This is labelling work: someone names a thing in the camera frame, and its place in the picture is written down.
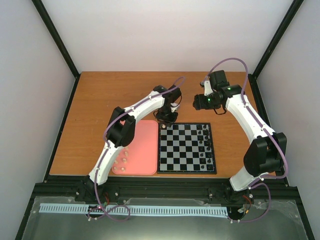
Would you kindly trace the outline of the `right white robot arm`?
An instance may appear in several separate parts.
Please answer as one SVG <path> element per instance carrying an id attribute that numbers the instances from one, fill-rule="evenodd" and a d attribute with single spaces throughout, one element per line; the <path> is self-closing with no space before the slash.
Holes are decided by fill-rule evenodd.
<path id="1" fill-rule="evenodd" d="M 243 167 L 229 179 L 227 199 L 233 198 L 235 193 L 253 189 L 258 181 L 272 178 L 273 172 L 288 170 L 287 137 L 266 124 L 251 105 L 243 87 L 231 85 L 223 70 L 208 73 L 200 85 L 204 93 L 194 97 L 193 107 L 214 111 L 222 108 L 224 113 L 231 113 L 249 141 Z"/>

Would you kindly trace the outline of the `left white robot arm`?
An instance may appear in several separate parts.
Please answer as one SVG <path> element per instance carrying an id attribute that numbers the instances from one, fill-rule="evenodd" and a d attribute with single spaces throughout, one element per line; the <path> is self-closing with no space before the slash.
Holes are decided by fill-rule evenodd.
<path id="1" fill-rule="evenodd" d="M 103 133 L 104 146 L 102 152 L 83 184 L 86 195 L 92 201 L 103 198 L 103 185 L 120 151 L 134 139 L 137 123 L 145 116 L 155 112 L 155 118 L 161 125 L 170 127 L 178 118 L 176 103 L 182 96 L 180 88 L 172 85 L 165 88 L 156 86 L 146 97 L 126 107 L 116 107 L 110 117 L 108 126 Z"/>

